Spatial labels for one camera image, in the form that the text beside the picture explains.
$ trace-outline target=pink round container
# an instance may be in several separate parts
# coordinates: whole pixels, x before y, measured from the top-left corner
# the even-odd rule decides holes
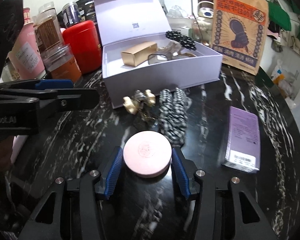
[[[8,57],[21,79],[40,79],[45,75],[32,22],[23,26]]]
[[[31,22],[30,8],[29,7],[23,8],[23,17],[25,19],[25,24]]]
[[[123,149],[126,165],[144,178],[162,174],[169,166],[171,145],[160,133],[143,131],[133,135]]]

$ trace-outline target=red canister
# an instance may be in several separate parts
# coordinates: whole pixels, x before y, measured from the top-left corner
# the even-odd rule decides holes
[[[70,44],[82,74],[101,67],[102,51],[93,21],[69,27],[62,33],[65,44]]]

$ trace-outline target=screw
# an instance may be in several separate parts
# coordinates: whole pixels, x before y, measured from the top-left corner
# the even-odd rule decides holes
[[[34,102],[34,101],[37,101],[38,99],[37,98],[27,98],[26,101],[27,102]]]
[[[199,177],[203,177],[204,175],[206,175],[206,173],[203,170],[197,170],[195,174],[197,174]]]
[[[62,100],[62,101],[61,101],[61,106],[62,106],[62,107],[65,107],[66,105],[67,105],[67,101],[66,101],[66,100]]]
[[[63,177],[56,178],[54,182],[57,184],[61,184],[63,182]]]
[[[95,177],[95,176],[98,176],[98,175],[99,175],[99,171],[93,170],[93,171],[90,171],[89,174],[90,174],[90,176]]]
[[[240,179],[237,178],[237,177],[233,177],[233,178],[231,179],[231,181],[232,181],[234,184],[238,184],[238,183],[240,182]]]

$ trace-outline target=pink lid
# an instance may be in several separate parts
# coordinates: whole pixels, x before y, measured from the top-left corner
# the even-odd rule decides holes
[[[171,159],[171,145],[160,133],[143,131],[133,135],[123,149],[126,165],[141,177],[163,173]]]

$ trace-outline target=open gift box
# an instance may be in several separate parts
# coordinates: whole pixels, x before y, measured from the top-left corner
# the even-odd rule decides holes
[[[196,42],[196,51],[183,49],[197,57],[165,61],[137,67],[123,64],[121,51],[145,41],[166,46],[170,31],[158,0],[94,0],[100,38],[103,44],[102,77],[113,108],[123,105],[123,97],[135,90],[150,89],[159,94],[219,80],[222,55]]]

